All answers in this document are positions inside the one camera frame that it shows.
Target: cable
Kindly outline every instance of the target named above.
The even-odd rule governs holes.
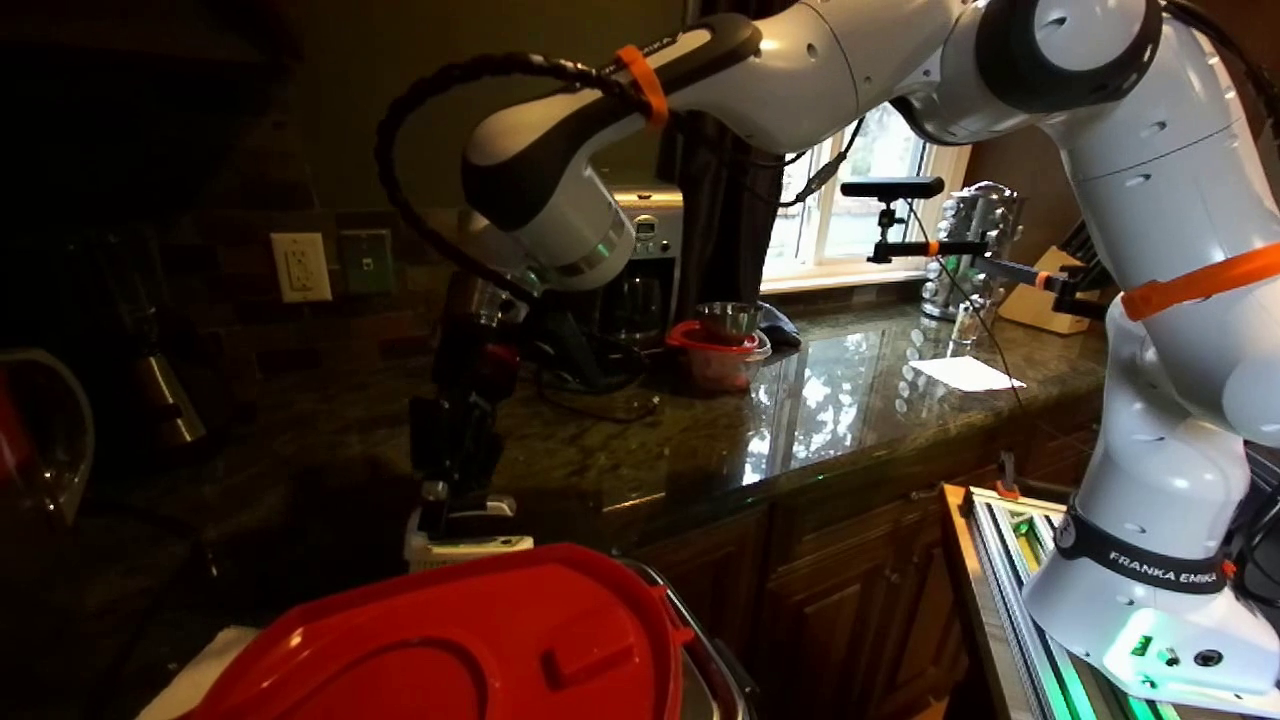
[[[1247,90],[1263,104],[1271,136],[1280,140],[1280,90],[1271,85],[1271,76],[1203,10],[1171,0],[1163,11],[1203,31],[1217,48],[1224,48],[1241,64]]]
[[[926,235],[926,223],[916,203],[908,203],[908,218],[913,218],[916,234]],[[957,264],[936,260],[936,268],[948,275],[953,289],[961,289],[961,298],[973,291],[966,275]],[[991,343],[999,373],[1010,377],[1010,363],[1007,363],[1007,354],[995,338],[995,325],[987,321],[987,313],[973,313],[973,317],[984,327],[984,341]],[[1007,422],[1028,412],[1020,386],[1007,386],[1007,395],[1010,395]]]
[[[516,282],[509,282],[504,272],[478,264],[476,258],[460,253],[457,243],[449,243],[439,234],[427,227],[427,222],[414,211],[414,203],[408,202],[401,173],[395,173],[395,143],[402,124],[436,96],[451,92],[457,85],[476,85],[482,76],[545,76],[545,81],[562,81],[568,90],[594,90],[616,104],[626,104],[631,114],[647,114],[645,96],[616,81],[605,76],[587,64],[574,60],[558,60],[558,58],[536,58],[536,51],[501,51],[501,58],[472,58],[460,64],[443,64],[432,76],[413,81],[385,114],[385,121],[376,124],[376,175],[380,189],[390,203],[390,211],[420,235],[427,239],[443,260],[460,264],[462,272],[504,289],[509,298],[532,303],[536,298],[527,289],[518,289]]]
[[[796,203],[804,203],[806,196],[816,196],[816,193],[840,173],[840,164],[849,160],[855,136],[862,132],[862,121],[869,121],[869,117],[855,117],[845,150],[840,150],[826,164],[821,164],[821,168],[799,185],[799,193],[796,193],[791,202],[778,202],[776,210],[796,210]]]
[[[1257,603],[1280,609],[1280,595],[1263,595],[1261,587],[1247,586],[1247,568],[1257,568],[1263,582],[1280,586],[1274,571],[1268,571],[1263,565],[1257,565],[1257,554],[1263,549],[1271,523],[1280,515],[1280,499],[1271,499],[1271,510],[1247,529],[1247,539],[1236,554],[1241,565],[1241,593]]]

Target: red lid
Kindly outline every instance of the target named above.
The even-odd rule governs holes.
[[[689,636],[662,587],[545,545],[304,603],[190,718],[676,720]]]

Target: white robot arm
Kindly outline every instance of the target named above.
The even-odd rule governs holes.
[[[1280,642],[1218,565],[1245,439],[1280,445],[1280,218],[1213,44],[1160,0],[799,0],[711,18],[638,72],[769,154],[884,101],[940,143],[1022,124],[1057,140],[1122,302],[1100,445],[1028,614],[1133,695],[1280,718]],[[638,130],[601,90],[478,124],[462,189],[522,264],[504,272],[549,289],[618,272],[631,227],[591,155]]]

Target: kitchen counter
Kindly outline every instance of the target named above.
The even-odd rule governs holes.
[[[662,363],[606,395],[527,381],[501,407],[491,490],[516,498],[539,539],[634,549],[763,498],[871,483],[859,469],[884,461],[995,465],[1030,425],[1052,438],[1057,416],[1072,416],[1074,430],[1100,395],[1097,333],[995,325],[961,347],[1022,381],[1020,394],[920,377],[913,362],[945,358],[953,327],[913,303],[799,317],[799,341],[735,395],[676,394]],[[41,718],[83,718],[83,705],[113,718],[163,689],[218,623],[401,571],[414,503],[402,400],[420,381],[424,370],[402,363],[273,386],[251,430],[211,461],[127,512],[87,510],[74,532],[24,554],[5,571],[5,689],[24,689]]]
[[[796,493],[962,438],[1014,445],[1028,422],[1089,416],[1100,400],[1100,333],[1052,338],[999,321],[957,343],[953,325],[908,303],[799,327],[799,354],[763,362],[741,395],[662,394],[662,381],[545,400],[522,389],[501,416],[509,453],[494,490],[532,512],[689,512]],[[913,370],[948,354],[1003,370],[1022,389],[957,394]]]

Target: cabinet door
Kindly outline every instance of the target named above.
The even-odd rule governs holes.
[[[760,512],[735,512],[714,523],[676,532],[626,554],[655,568],[694,623],[743,657],[760,593]]]
[[[892,499],[769,571],[752,645],[763,718],[913,718],[961,681],[940,519],[933,499]]]

